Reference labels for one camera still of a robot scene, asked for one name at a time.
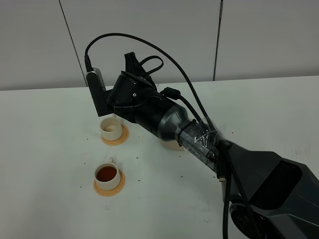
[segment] table surface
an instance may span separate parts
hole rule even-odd
[[[167,86],[195,106],[186,83],[158,88]],[[194,87],[227,139],[305,163],[319,177],[319,77]],[[128,140],[105,145],[88,88],[0,92],[0,110],[1,238],[222,239],[215,173],[127,121]],[[126,184],[108,198],[95,193],[93,177],[109,157]],[[229,238],[245,239],[229,222]]]

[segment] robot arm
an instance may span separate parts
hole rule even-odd
[[[223,139],[216,127],[190,120],[184,107],[165,96],[165,91],[157,92],[134,53],[126,54],[125,59],[126,71],[112,90],[106,90],[98,69],[87,73],[99,116],[115,113],[164,141],[176,140],[216,172],[222,184],[226,177],[222,151],[227,151],[262,239],[319,238],[319,181],[307,166],[273,152],[246,150]],[[259,238],[234,180],[230,202],[230,215],[237,228],[250,239]]]

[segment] cup of tea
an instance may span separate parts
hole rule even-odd
[[[107,141],[114,141],[123,133],[121,122],[116,117],[109,117],[100,123],[101,136]]]
[[[94,175],[97,186],[106,191],[115,189],[121,181],[119,169],[111,162],[101,164],[97,167]]]

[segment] empty white cup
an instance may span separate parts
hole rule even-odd
[[[99,179],[97,178],[98,176],[98,172],[105,168],[105,167],[113,167],[116,169],[116,175],[114,176],[113,179],[111,179],[110,181],[106,181],[106,182],[102,182],[102,181],[99,181]],[[112,189],[115,189],[118,184],[120,183],[121,181],[121,174],[120,174],[120,171],[118,169],[118,167],[114,164],[114,163],[104,163],[104,164],[101,164],[99,167],[97,167],[97,169],[95,170],[95,174],[94,174],[94,180],[97,184],[97,186],[102,189],[102,190],[112,190]]]
[[[115,117],[102,120],[100,123],[100,131],[101,136],[108,141],[117,140],[123,133],[121,122]]]

